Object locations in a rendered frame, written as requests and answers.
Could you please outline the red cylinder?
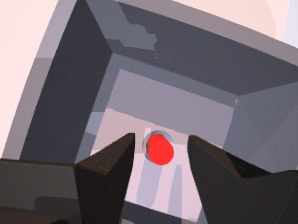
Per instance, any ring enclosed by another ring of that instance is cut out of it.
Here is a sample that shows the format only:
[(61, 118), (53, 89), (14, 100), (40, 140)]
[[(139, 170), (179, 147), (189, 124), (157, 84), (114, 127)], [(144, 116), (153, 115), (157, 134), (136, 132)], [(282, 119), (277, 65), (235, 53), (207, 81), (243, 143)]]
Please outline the red cylinder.
[(148, 152), (151, 161), (157, 165), (168, 164), (174, 156), (172, 145), (161, 134), (155, 134), (148, 139)]

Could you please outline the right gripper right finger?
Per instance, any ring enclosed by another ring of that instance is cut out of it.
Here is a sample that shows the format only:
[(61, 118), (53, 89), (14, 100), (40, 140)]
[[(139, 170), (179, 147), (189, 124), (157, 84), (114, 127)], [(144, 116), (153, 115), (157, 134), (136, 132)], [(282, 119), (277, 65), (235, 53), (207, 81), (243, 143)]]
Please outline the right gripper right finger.
[(289, 224), (298, 170), (268, 172), (189, 135), (190, 169), (208, 224)]

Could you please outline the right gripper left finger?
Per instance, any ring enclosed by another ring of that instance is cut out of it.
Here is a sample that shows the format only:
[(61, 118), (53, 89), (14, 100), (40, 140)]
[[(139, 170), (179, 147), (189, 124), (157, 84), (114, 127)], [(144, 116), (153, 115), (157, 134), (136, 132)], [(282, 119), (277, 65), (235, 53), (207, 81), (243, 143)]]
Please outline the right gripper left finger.
[(75, 164), (0, 158), (0, 210), (119, 224), (134, 153), (127, 133)]

